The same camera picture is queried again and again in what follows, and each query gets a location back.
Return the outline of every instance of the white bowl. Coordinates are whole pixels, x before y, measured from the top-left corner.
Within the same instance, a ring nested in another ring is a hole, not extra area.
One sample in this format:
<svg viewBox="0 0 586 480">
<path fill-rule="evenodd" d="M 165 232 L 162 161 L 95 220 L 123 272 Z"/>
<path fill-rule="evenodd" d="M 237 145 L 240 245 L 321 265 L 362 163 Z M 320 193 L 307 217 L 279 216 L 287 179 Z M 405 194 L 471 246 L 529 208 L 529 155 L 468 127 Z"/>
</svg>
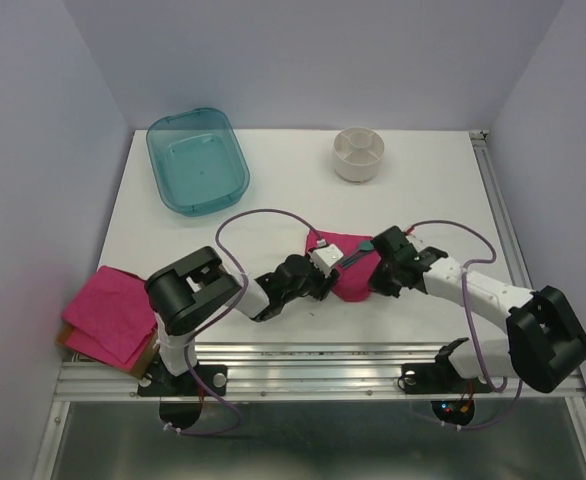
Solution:
<svg viewBox="0 0 586 480">
<path fill-rule="evenodd" d="M 347 128 L 333 142 L 333 168 L 350 182 L 366 182 L 380 169 L 384 141 L 373 130 Z"/>
</svg>

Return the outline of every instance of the grey floor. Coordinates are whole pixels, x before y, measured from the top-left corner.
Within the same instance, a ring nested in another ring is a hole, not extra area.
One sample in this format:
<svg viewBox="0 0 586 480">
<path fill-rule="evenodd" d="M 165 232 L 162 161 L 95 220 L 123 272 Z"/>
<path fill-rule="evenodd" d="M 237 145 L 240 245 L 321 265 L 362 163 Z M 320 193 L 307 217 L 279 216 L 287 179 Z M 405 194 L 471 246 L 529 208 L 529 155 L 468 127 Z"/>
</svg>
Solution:
<svg viewBox="0 0 586 480">
<path fill-rule="evenodd" d="M 478 401 L 477 421 L 505 408 Z M 564 400 L 521 400 L 504 423 L 455 432 L 416 416 L 427 402 L 240 406 L 229 438 L 162 431 L 153 403 L 71 407 L 54 478 L 117 480 L 586 479 Z M 205 405 L 202 429 L 230 417 Z"/>
</svg>

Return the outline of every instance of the folded pink cloth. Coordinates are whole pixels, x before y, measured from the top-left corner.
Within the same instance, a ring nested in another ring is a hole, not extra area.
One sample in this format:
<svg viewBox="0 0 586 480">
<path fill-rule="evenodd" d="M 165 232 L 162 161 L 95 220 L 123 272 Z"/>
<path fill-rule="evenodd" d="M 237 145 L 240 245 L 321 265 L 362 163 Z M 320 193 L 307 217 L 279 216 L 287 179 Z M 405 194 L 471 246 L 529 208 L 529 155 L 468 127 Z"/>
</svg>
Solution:
<svg viewBox="0 0 586 480">
<path fill-rule="evenodd" d="M 101 267 L 86 282 L 62 318 L 123 364 L 156 324 L 144 281 L 111 267 Z"/>
<path fill-rule="evenodd" d="M 328 243 L 337 245 L 338 248 L 342 250 L 345 257 L 355 252 L 361 242 L 373 238 L 367 235 L 348 235 L 331 232 L 320 233 Z M 309 232 L 306 237 L 305 251 L 308 252 L 311 248 L 315 248 L 316 246 L 317 237 L 313 232 Z M 337 284 L 333 287 L 333 293 L 345 302 L 361 302 L 366 300 L 371 294 L 368 287 L 368 281 L 379 261 L 380 256 L 377 252 L 371 252 L 347 269 L 338 267 L 340 278 Z"/>
<path fill-rule="evenodd" d="M 144 349 L 151 340 L 152 336 L 153 332 L 144 337 L 142 342 L 138 345 L 138 347 L 126 362 L 121 362 L 111 352 L 102 348 L 93 337 L 84 333 L 82 330 L 78 330 L 77 328 L 73 330 L 73 333 L 71 333 L 66 342 L 64 342 L 64 346 L 75 350 L 76 352 L 82 353 L 83 355 L 87 355 L 102 363 L 128 372 L 133 369 L 135 362 L 138 361 L 140 355 L 142 355 L 144 352 Z"/>
</svg>

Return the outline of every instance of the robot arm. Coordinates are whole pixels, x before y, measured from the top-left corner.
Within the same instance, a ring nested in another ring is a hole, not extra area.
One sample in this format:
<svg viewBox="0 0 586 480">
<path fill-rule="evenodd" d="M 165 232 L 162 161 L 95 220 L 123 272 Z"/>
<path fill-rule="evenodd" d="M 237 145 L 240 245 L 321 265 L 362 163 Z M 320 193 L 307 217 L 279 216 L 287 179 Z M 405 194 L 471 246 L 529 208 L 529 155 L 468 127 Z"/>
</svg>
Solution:
<svg viewBox="0 0 586 480">
<path fill-rule="evenodd" d="M 464 304 L 462 266 L 445 252 L 423 247 L 398 227 L 376 236 L 372 243 L 381 257 L 369 281 L 372 290 L 398 297 L 402 288 L 416 288 Z M 586 360 L 586 333 L 558 289 L 547 286 L 535 292 L 469 272 L 467 291 L 472 311 L 507 336 L 482 342 L 492 375 L 517 376 L 530 387 L 548 393 Z M 420 385 L 415 390 L 480 376 L 475 350 L 466 340 L 458 339 L 444 347 L 435 364 L 412 365 L 416 377 L 411 383 Z"/>
<path fill-rule="evenodd" d="M 425 247 L 392 227 L 372 240 L 380 262 L 369 288 L 399 297 L 402 288 L 418 289 L 458 305 L 462 300 L 462 266 L 446 252 Z M 339 278 L 343 255 L 334 245 L 318 245 L 310 254 L 290 255 L 273 272 L 250 280 L 235 306 L 254 321 L 278 315 L 286 303 L 303 296 L 323 300 Z M 194 288 L 187 281 L 197 284 Z M 506 337 L 481 342 L 488 371 L 494 376 L 519 376 L 532 388 L 548 393 L 586 360 L 586 334 L 559 290 L 539 292 L 514 287 L 477 272 L 467 274 L 472 310 L 498 326 Z M 238 272 L 227 271 L 210 247 L 160 270 L 146 282 L 152 308 L 159 314 L 160 354 L 170 373 L 187 369 L 184 349 L 192 332 L 240 291 Z M 439 393 L 481 375 L 468 339 L 442 348 L 435 362 L 411 364 L 407 393 Z"/>
</svg>

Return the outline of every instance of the cardboard box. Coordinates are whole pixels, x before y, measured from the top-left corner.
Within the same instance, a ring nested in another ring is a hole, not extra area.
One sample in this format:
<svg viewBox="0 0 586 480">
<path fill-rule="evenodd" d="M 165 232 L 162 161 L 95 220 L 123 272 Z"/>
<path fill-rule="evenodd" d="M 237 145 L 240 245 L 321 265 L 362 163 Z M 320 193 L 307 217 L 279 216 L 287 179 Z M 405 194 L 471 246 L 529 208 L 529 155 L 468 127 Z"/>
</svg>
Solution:
<svg viewBox="0 0 586 480">
<path fill-rule="evenodd" d="M 70 325 L 70 324 L 64 322 L 62 330 L 60 331 L 59 335 L 57 336 L 55 343 L 57 345 L 60 345 L 61 347 L 67 348 L 75 353 L 79 353 L 80 355 L 84 355 L 85 357 L 88 357 L 95 362 L 104 364 L 103 362 L 100 362 L 99 360 L 96 360 L 95 358 L 92 358 L 91 356 L 86 355 L 84 352 L 78 352 L 78 351 L 73 350 L 72 348 L 69 348 L 66 346 L 66 342 L 74 330 L 75 330 L 75 327 L 73 325 Z M 155 344 L 156 340 L 157 340 L 157 332 L 151 336 L 150 340 L 146 344 L 146 347 L 142 351 L 142 354 L 139 356 L 139 358 L 137 359 L 137 361 L 135 362 L 135 364 L 133 365 L 133 367 L 130 370 L 128 370 L 128 371 L 123 370 L 123 369 L 117 368 L 113 365 L 109 365 L 109 367 L 113 367 L 113 368 L 116 368 L 117 370 L 128 373 L 129 375 L 131 375 L 137 379 L 142 378 L 142 376 L 144 375 L 144 372 L 146 372 L 146 369 L 148 368 L 151 361 L 153 360 L 153 357 L 155 356 L 155 354 L 159 350 L 159 346 Z"/>
</svg>

